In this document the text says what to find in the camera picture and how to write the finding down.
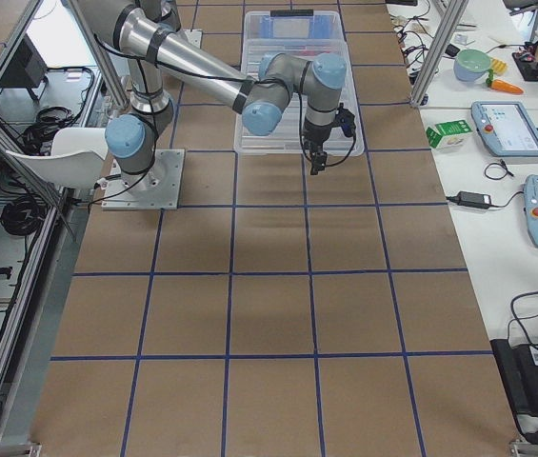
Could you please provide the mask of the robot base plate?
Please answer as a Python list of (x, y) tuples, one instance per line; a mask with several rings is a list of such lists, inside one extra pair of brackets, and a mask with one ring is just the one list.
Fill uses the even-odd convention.
[(123, 174), (117, 161), (111, 161), (110, 175), (120, 174), (107, 183), (106, 199), (100, 202), (106, 210), (177, 209), (185, 162), (183, 149), (158, 149), (155, 161), (144, 179), (128, 190), (136, 178)]

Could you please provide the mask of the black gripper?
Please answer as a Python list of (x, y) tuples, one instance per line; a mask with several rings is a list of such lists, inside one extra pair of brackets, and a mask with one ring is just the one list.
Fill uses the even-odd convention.
[(324, 152), (324, 143), (329, 139), (331, 126), (305, 124), (303, 126), (303, 150), (311, 162), (311, 175), (326, 169), (328, 155)]

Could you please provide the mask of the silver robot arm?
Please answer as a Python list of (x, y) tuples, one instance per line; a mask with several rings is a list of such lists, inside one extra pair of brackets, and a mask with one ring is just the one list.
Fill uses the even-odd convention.
[(98, 45), (140, 70), (164, 71), (207, 93), (239, 114), (255, 136), (271, 134), (297, 96), (300, 148), (313, 175), (331, 165), (324, 145), (334, 129), (357, 138), (355, 116), (340, 101), (347, 65), (337, 54), (310, 60), (268, 54), (250, 76), (191, 44), (174, 1), (82, 1), (79, 8)]

